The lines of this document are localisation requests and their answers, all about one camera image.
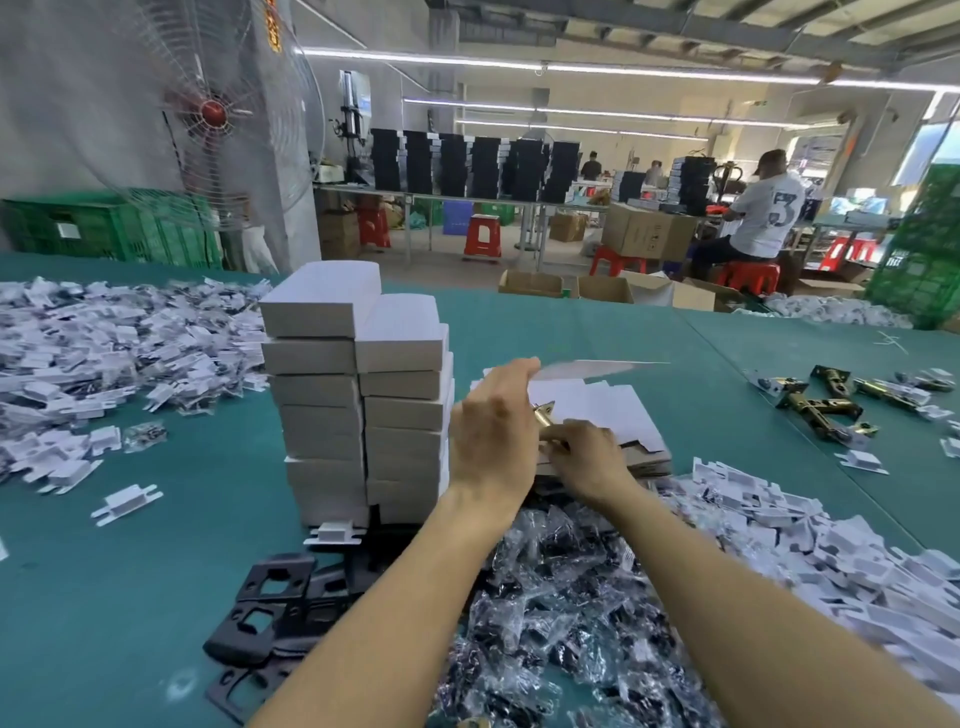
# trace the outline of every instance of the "ceiling light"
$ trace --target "ceiling light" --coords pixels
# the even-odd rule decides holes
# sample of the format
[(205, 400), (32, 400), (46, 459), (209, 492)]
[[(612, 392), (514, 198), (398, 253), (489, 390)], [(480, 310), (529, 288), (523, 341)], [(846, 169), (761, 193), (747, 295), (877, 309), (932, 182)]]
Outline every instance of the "ceiling light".
[[(703, 81), (739, 81), (747, 84), (787, 84), (822, 85), (817, 76), (786, 76), (774, 73), (750, 73), (713, 71), (710, 69), (669, 68), (663, 66), (637, 65), (595, 65), (592, 63), (556, 63), (553, 61), (502, 61), (500, 59), (480, 59), (466, 56), (428, 56), (422, 53), (391, 53), (368, 50), (344, 50), (341, 48), (304, 48), (307, 56), (322, 56), (335, 59), (358, 59), (366, 61), (385, 61), (391, 63), (440, 64), (478, 66), (484, 68), (507, 68), (520, 71), (536, 71), (542, 75), (546, 71), (560, 73), (593, 73), (613, 76), (651, 76), (654, 78), (700, 79)], [(845, 88), (879, 88), (888, 91), (944, 91), (960, 93), (960, 85), (916, 84), (906, 81), (885, 79), (841, 78), (828, 85)]]
[(655, 136), (660, 139), (686, 139), (688, 141), (707, 141), (705, 136), (690, 136), (689, 134), (632, 132), (622, 129), (588, 129), (586, 127), (560, 127), (553, 124), (517, 124), (506, 121), (478, 121), (476, 119), (456, 119), (457, 124), (476, 124), (483, 127), (518, 127), (521, 129), (549, 129), (557, 132), (590, 132), (590, 133), (621, 133), (627, 136)]
[(498, 61), (497, 59), (470, 59), (459, 56), (425, 56), (417, 53), (351, 51), (342, 48), (304, 48), (303, 54), (305, 56), (320, 56), (329, 59), (358, 59), (362, 61), (387, 61), (390, 63), (469, 65), (487, 68), (513, 68), (521, 71), (541, 71), (543, 69), (542, 63), (529, 61)]
[(641, 121), (691, 122), (694, 124), (729, 124), (739, 127), (766, 127), (773, 129), (807, 129), (806, 124), (790, 124), (785, 121), (753, 121), (751, 119), (729, 119), (710, 116), (678, 116), (671, 113), (633, 113), (629, 111), (598, 111), (590, 109), (552, 109), (549, 107), (514, 107), (504, 104), (481, 104), (472, 101), (448, 101), (447, 99), (403, 99), (405, 104), (426, 104), (428, 106), (458, 107), (460, 109), (495, 109), (498, 111), (541, 111), (544, 113), (569, 113), (583, 116), (609, 116), (621, 119), (639, 119)]

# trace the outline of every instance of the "worker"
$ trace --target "worker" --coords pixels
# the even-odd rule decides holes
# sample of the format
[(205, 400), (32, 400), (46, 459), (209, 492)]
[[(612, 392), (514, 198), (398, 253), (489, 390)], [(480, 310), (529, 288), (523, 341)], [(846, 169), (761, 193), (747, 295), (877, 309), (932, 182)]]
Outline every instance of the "worker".
[(690, 262), (690, 275), (706, 280), (710, 268), (732, 260), (773, 260), (804, 206), (804, 183), (786, 171), (786, 152), (772, 149), (760, 156), (749, 185), (730, 205), (723, 219), (740, 220), (731, 235), (701, 240)]
[(960, 726), (883, 650), (674, 516), (630, 475), (609, 430), (541, 430), (527, 399), (539, 368), (497, 367), (454, 407), (446, 492), (251, 728), (421, 728), (470, 587), (533, 485), (540, 441), (567, 490), (633, 549), (732, 728)]
[(580, 176), (588, 182), (596, 182), (601, 172), (603, 172), (603, 165), (597, 161), (597, 153), (590, 152), (590, 161), (584, 163)]
[(650, 169), (647, 170), (647, 174), (643, 178), (644, 184), (649, 184), (651, 187), (656, 187), (660, 184), (660, 178), (663, 176), (663, 162), (659, 159), (654, 159), (650, 163)]

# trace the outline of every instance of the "red plastic stool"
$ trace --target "red plastic stool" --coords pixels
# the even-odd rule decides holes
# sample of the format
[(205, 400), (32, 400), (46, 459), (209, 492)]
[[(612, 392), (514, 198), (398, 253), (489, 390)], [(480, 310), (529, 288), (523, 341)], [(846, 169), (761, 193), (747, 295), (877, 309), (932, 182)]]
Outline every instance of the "red plastic stool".
[[(487, 231), (487, 241), (480, 239), (480, 230)], [(500, 257), (500, 218), (496, 215), (472, 215), (467, 228), (464, 255)]]
[[(847, 241), (850, 240), (848, 237), (838, 237), (833, 241), (833, 244), (830, 246), (830, 249), (827, 251), (827, 254), (824, 256), (823, 261), (820, 263), (819, 270), (821, 271), (835, 271), (837, 267), (843, 261), (840, 259), (840, 251), (843, 250), (843, 247), (847, 245)], [(854, 240), (850, 249), (848, 250), (847, 260), (870, 260), (873, 256), (874, 251), (876, 250), (876, 241), (875, 240), (861, 240), (857, 238)]]
[(597, 272), (597, 263), (601, 260), (606, 260), (610, 263), (610, 277), (615, 278), (620, 275), (620, 272), (624, 269), (628, 263), (636, 263), (640, 267), (640, 273), (647, 272), (647, 261), (646, 258), (642, 257), (629, 257), (627, 255), (621, 255), (615, 251), (612, 251), (605, 245), (601, 245), (597, 248), (597, 252), (593, 254), (593, 265), (590, 266), (590, 274), (592, 276), (596, 275)]
[(735, 260), (724, 265), (717, 285), (725, 285), (739, 291), (744, 286), (756, 296), (773, 293), (780, 281), (780, 266), (777, 263), (752, 263)]
[(377, 248), (391, 247), (387, 212), (382, 207), (357, 209), (357, 222), (360, 223), (360, 245), (373, 244)]

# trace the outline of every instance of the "hand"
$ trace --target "hand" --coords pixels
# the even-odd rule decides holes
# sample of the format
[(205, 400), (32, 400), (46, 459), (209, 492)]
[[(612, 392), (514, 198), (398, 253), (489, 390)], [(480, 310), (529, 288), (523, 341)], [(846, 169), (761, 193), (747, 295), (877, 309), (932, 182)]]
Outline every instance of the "hand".
[(564, 420), (540, 431), (540, 447), (578, 500), (609, 518), (639, 486), (613, 433), (586, 420)]
[(527, 398), (539, 359), (492, 370), (450, 414), (450, 487), (471, 515), (490, 515), (506, 531), (537, 474), (540, 427)]

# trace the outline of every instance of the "brown cardboard box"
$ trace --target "brown cardboard box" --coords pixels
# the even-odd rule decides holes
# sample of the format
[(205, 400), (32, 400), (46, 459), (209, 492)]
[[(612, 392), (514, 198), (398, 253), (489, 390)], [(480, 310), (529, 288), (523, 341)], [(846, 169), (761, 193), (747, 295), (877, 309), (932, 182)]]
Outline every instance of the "brown cardboard box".
[(608, 276), (580, 276), (577, 278), (580, 298), (611, 303), (633, 303), (630, 284), (622, 278)]
[(572, 243), (584, 239), (587, 232), (586, 215), (568, 215), (558, 212), (550, 219), (550, 239)]
[(517, 293), (522, 296), (546, 296), (560, 299), (564, 296), (564, 279), (548, 273), (504, 271), (496, 290), (499, 293)]
[(852, 260), (845, 260), (837, 267), (836, 274), (847, 283), (864, 285), (876, 270), (875, 265), (864, 265)]
[(318, 223), (323, 260), (349, 260), (360, 255), (360, 225), (356, 212), (325, 212)]
[(739, 291), (704, 280), (686, 279), (677, 282), (664, 276), (647, 276), (624, 271), (620, 274), (630, 284), (634, 301), (644, 305), (668, 305), (695, 311), (730, 313), (731, 303), (743, 303)]
[(600, 242), (621, 255), (683, 262), (700, 218), (614, 203)]

